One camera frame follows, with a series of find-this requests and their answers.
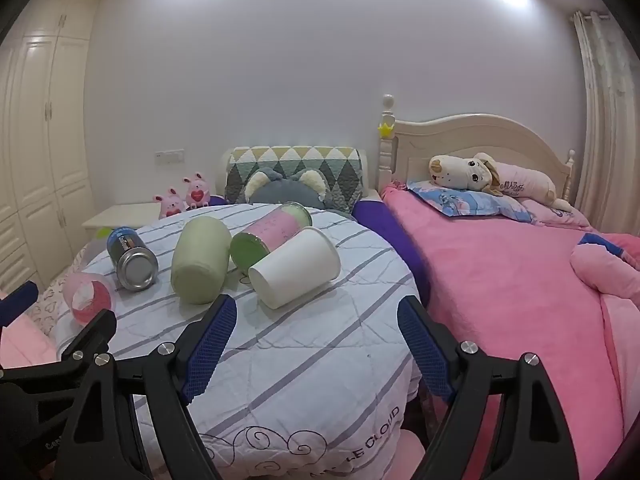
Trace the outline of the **pink green transparent bottle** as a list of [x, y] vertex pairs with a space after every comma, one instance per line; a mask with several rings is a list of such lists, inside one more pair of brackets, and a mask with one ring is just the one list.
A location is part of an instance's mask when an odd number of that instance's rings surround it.
[[232, 237], [230, 257], [235, 266], [246, 273], [256, 262], [267, 257], [307, 226], [312, 226], [312, 219], [303, 205], [279, 205]]

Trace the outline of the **blue black metal can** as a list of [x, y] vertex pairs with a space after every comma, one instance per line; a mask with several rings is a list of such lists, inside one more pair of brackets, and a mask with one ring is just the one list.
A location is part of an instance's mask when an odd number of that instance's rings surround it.
[[107, 237], [106, 250], [123, 289], [141, 292], [153, 285], [158, 261], [136, 230], [129, 226], [114, 229]]

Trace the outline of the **pink fleece blanket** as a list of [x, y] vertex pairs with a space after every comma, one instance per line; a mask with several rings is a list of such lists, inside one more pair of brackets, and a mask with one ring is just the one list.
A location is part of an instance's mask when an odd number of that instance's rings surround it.
[[536, 353], [562, 404], [579, 474], [596, 478], [639, 414], [639, 307], [575, 274], [570, 255], [590, 232], [448, 218], [401, 184], [382, 199], [420, 252], [432, 318], [491, 356]]

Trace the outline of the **cream wardrobe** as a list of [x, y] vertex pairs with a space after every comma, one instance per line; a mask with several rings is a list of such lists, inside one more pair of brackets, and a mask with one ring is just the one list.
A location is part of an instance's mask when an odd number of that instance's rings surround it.
[[85, 82], [99, 0], [30, 0], [1, 43], [1, 287], [46, 288], [94, 214]]

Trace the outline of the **white bedside table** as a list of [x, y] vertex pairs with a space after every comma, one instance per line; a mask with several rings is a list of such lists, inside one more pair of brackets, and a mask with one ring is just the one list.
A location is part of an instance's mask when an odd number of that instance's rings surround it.
[[155, 202], [114, 205], [86, 220], [82, 227], [87, 242], [91, 242], [101, 231], [111, 231], [120, 226], [139, 229], [155, 222], [159, 216], [160, 204]]

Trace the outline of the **round striped quilted cushion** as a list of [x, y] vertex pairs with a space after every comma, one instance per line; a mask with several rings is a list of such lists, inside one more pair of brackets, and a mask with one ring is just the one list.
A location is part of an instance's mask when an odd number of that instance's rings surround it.
[[238, 322], [189, 411], [226, 479], [382, 479], [418, 391], [396, 318], [416, 294], [408, 266], [361, 224], [312, 218], [340, 256], [335, 280], [278, 310], [240, 271], [224, 282]]

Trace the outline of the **pink pig plush front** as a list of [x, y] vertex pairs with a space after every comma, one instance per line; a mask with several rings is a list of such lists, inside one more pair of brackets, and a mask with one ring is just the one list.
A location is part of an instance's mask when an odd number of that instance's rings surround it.
[[158, 218], [163, 219], [186, 211], [186, 202], [175, 188], [168, 188], [164, 195], [156, 194], [154, 200], [160, 204]]

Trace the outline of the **pink pig plush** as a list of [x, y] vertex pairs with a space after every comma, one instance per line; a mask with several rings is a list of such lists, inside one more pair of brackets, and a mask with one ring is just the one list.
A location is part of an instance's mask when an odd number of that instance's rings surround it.
[[186, 202], [175, 188], [168, 188], [164, 195], [156, 194], [154, 200], [160, 204], [158, 218], [163, 219], [186, 211]]
[[186, 209], [202, 208], [209, 205], [210, 186], [200, 172], [196, 172], [192, 177], [184, 177], [183, 182], [186, 187]]

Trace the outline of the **pink plush toy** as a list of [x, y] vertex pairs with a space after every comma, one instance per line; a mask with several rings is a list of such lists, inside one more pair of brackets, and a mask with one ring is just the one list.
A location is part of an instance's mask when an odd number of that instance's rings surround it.
[[570, 265], [586, 285], [639, 307], [638, 236], [586, 233], [573, 249]]

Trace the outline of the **blue cartoon pillow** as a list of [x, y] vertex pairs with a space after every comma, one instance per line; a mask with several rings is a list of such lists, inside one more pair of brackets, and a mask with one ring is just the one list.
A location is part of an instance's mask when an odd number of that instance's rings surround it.
[[533, 215], [517, 200], [484, 192], [441, 188], [428, 181], [410, 182], [407, 190], [448, 218], [501, 216], [533, 223]]

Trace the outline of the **white dog plush toy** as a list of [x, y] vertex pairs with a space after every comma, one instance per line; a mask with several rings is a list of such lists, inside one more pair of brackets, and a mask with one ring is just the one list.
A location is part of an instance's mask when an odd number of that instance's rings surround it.
[[428, 171], [432, 182], [444, 188], [529, 198], [567, 212], [573, 209], [559, 196], [555, 184], [543, 172], [496, 162], [486, 153], [477, 153], [471, 158], [435, 155], [428, 163]]

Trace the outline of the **cream curtain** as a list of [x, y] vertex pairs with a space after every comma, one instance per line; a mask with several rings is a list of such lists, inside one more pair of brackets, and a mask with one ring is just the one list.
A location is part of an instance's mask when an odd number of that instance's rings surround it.
[[639, 233], [639, 58], [608, 15], [575, 12], [586, 134], [575, 205], [603, 232]]

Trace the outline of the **grey bear plush pillow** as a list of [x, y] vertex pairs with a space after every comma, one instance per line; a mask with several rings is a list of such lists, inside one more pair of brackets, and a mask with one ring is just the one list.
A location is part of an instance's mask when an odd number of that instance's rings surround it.
[[259, 169], [252, 174], [240, 197], [247, 204], [296, 203], [305, 207], [351, 214], [342, 198], [335, 198], [326, 177], [318, 170], [303, 169], [292, 177], [276, 170]]

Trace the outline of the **cream wooden bed headboard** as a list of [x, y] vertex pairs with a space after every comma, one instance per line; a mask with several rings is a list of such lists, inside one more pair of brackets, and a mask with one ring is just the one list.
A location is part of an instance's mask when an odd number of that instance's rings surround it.
[[559, 159], [549, 145], [519, 122], [494, 114], [457, 114], [425, 122], [398, 119], [395, 99], [382, 99], [380, 123], [392, 131], [378, 139], [378, 190], [394, 181], [425, 180], [434, 155], [471, 157], [484, 152], [498, 162], [535, 169], [554, 182], [563, 200], [570, 200], [575, 152]]

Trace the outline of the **triangle patterned headboard cushion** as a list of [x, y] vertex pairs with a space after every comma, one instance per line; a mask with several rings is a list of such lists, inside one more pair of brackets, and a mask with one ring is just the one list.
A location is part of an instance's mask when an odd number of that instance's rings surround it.
[[351, 146], [237, 146], [222, 156], [222, 169], [218, 193], [230, 204], [244, 202], [246, 182], [264, 169], [284, 178], [318, 170], [326, 179], [333, 205], [344, 212], [351, 212], [369, 192], [367, 157]]

